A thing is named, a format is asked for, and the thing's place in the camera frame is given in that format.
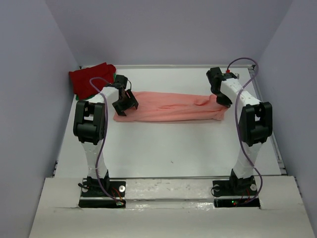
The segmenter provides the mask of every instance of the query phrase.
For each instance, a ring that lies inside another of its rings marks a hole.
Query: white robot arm
[[[230,72],[222,73],[219,67],[215,67],[207,72],[207,77],[211,84],[212,93],[217,95],[217,103],[229,108],[232,103],[236,102],[243,86],[239,83],[235,74]],[[236,113],[240,115],[238,122],[240,138],[252,164],[248,161],[242,149],[240,149],[229,181],[227,183],[220,182],[224,186],[215,191],[218,196],[222,194],[241,195],[254,183],[254,163],[262,144],[272,135],[272,105],[269,102],[263,103],[243,89],[237,104]]]
[[[126,116],[125,110],[138,107],[138,102],[131,89],[125,90],[127,82],[127,77],[117,75],[113,83],[106,85],[106,88],[109,88],[108,92],[111,92],[111,88],[115,88],[119,92],[118,100],[112,105],[120,116]],[[101,190],[98,179],[105,191],[108,191],[110,187],[109,173],[102,152],[103,140],[106,136],[105,126],[107,125],[105,107],[104,98],[100,94],[92,100],[78,101],[76,104],[73,132],[84,147],[88,164],[87,182],[79,184],[84,189]]]

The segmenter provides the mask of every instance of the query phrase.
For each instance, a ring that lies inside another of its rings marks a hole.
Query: folded red cloth
[[[69,72],[69,77],[73,82],[74,94],[77,94],[79,100],[97,94],[98,92],[90,85],[89,80],[93,77],[101,77],[109,83],[113,83],[115,71],[116,68],[112,64],[102,63],[91,68]],[[102,90],[106,83],[103,80],[94,80],[94,85]]]

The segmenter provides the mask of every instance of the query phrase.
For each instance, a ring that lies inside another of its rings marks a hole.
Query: white table surface
[[[119,69],[132,82],[133,91],[210,95],[208,68]],[[250,79],[247,68],[234,68],[241,83]],[[253,85],[247,90],[255,94]],[[170,123],[115,122],[108,98],[109,124],[104,147],[106,166],[112,178],[163,178],[229,176],[236,163],[239,142],[234,107],[223,121],[204,120]],[[55,177],[87,176],[84,149],[73,135],[76,100],[70,111]],[[280,175],[271,140],[260,150],[256,166],[263,175]]]
[[[30,238],[314,237],[293,177],[265,176],[261,209],[214,208],[212,179],[128,179],[125,209],[79,208],[81,180],[46,179]]]

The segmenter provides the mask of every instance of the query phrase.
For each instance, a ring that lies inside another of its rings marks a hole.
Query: white wall
[[[80,65],[259,58],[291,0],[46,0]]]
[[[0,1],[0,237],[28,237],[57,158],[77,67],[43,0]]]
[[[317,1],[294,0],[260,60],[276,139],[317,235]]]

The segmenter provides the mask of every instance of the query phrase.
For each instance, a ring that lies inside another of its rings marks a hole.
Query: towel
[[[216,102],[216,95],[133,92],[139,107],[125,111],[126,117],[115,114],[115,121],[182,121],[223,120],[227,108]]]
[[[93,77],[101,77],[109,83],[113,83],[113,74],[115,71],[116,68],[112,64],[102,63],[91,68],[69,72],[74,94],[77,94],[79,100],[96,95],[98,92],[90,85],[89,80]],[[106,82],[96,79],[94,85],[101,90],[106,85]]]

